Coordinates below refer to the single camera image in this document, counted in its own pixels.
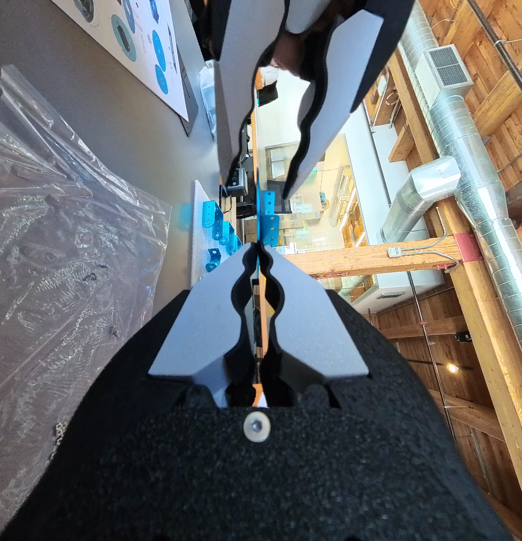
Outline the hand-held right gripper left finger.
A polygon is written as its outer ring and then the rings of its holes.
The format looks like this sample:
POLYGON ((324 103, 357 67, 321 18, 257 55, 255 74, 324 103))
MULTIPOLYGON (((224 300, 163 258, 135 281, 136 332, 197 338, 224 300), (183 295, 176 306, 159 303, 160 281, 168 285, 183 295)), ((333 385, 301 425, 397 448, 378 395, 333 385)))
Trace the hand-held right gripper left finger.
POLYGON ((228 407, 228 387, 242 383, 255 362, 246 309, 256 269, 257 245, 247 243, 200 279, 188 291, 148 375, 203 385, 218 407, 228 407))

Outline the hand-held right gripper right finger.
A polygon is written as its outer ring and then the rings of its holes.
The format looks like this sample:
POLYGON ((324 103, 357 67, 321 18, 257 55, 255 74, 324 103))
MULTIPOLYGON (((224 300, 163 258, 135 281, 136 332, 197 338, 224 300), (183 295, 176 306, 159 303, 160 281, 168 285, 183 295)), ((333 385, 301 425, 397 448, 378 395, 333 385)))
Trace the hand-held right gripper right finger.
POLYGON ((260 365, 265 394, 366 377, 369 369, 328 291, 268 245, 260 245, 265 296, 274 314, 260 365))

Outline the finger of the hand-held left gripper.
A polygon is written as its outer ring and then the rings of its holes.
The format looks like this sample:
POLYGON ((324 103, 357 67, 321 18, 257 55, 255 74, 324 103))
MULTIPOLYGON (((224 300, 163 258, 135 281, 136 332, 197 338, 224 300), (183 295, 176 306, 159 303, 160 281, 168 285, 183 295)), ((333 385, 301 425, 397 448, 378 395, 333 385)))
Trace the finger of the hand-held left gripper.
POLYGON ((238 165, 242 129, 255 106, 255 79, 271 60, 287 16, 287 1, 213 1, 216 142, 220 177, 238 165))
POLYGON ((291 160, 283 198, 311 174, 350 115, 384 18, 366 9, 336 16, 313 55, 314 78, 299 105, 298 150, 291 160))

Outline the blue perforated mounting bracket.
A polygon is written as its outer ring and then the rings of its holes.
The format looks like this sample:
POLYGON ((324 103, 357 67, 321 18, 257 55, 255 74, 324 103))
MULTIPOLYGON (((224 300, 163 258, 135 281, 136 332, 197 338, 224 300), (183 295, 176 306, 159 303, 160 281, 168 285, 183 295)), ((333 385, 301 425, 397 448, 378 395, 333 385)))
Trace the blue perforated mounting bracket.
POLYGON ((274 191, 259 191, 257 196, 257 237, 262 245, 272 248, 279 242, 279 215, 274 191))

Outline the white plastic bag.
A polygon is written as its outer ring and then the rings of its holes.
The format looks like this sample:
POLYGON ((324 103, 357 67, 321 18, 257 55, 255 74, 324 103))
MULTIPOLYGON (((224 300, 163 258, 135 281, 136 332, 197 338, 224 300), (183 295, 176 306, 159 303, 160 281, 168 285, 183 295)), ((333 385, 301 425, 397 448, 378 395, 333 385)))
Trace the white plastic bag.
POLYGON ((202 70, 199 73, 200 92, 203 100, 206 118, 209 123, 210 132, 214 141, 216 141, 217 139, 215 65, 215 60, 210 59, 205 62, 202 70))

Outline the white instruction sheet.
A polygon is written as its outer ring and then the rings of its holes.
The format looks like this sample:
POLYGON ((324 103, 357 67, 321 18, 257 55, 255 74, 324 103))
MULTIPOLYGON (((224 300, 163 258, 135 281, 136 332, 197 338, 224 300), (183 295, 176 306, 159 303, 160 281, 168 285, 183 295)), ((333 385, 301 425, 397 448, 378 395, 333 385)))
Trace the white instruction sheet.
POLYGON ((169 1, 54 1, 184 120, 189 120, 169 1))

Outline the white foam sheet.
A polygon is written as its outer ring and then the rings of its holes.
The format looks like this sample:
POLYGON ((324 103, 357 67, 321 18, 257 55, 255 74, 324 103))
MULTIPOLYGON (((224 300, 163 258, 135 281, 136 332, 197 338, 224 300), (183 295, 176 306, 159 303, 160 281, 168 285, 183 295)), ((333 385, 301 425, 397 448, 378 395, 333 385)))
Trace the white foam sheet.
MULTIPOLYGON (((214 199, 209 199, 201 183, 198 180, 195 180, 193 186, 194 186, 194 191, 193 191, 193 203, 192 203, 191 265, 190 265, 190 285, 191 286, 194 286, 201 278, 209 274, 205 269, 205 264, 209 260, 208 258, 209 248, 219 248, 222 254, 221 263, 223 263, 226 259, 230 257, 227 255, 225 251, 225 246, 221 246, 219 243, 217 243, 217 241, 212 240, 212 227, 204 228, 202 225, 203 202, 214 200, 214 199)), ((235 223, 231 221, 231 218, 229 217, 229 213, 225 213, 223 210, 222 212, 223 212, 223 219, 228 220, 230 222, 231 232, 235 232, 239 238, 237 230, 236 228, 234 228, 235 223)))

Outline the grey device with display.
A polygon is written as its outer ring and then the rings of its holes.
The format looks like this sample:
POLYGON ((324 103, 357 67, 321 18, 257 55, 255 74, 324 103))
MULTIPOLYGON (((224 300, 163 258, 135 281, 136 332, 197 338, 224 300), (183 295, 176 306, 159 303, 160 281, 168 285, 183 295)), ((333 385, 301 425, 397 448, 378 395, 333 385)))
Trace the grey device with display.
POLYGON ((225 185, 225 194, 229 198, 239 198, 247 196, 248 189, 248 177, 245 168, 236 168, 230 179, 225 185))

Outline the clear plastic bag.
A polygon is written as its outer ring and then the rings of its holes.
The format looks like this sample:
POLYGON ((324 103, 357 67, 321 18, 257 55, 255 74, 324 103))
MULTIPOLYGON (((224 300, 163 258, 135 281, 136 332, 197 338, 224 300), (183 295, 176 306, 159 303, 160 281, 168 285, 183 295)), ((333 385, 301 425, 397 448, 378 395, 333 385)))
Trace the clear plastic bag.
POLYGON ((150 319, 171 206, 104 166, 15 66, 0 90, 1 533, 55 424, 150 319))

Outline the silver ventilation duct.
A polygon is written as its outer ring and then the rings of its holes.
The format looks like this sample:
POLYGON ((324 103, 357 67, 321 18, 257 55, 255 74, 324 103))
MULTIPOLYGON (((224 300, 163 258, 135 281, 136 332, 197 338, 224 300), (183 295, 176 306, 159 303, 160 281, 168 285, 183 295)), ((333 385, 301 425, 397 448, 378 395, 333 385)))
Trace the silver ventilation duct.
POLYGON ((427 84, 420 82, 418 66, 437 48, 422 7, 413 1, 398 50, 439 157, 454 158, 460 169, 456 203, 472 226, 522 352, 522 242, 508 215, 503 184, 464 98, 449 90, 431 103, 427 100, 427 84))

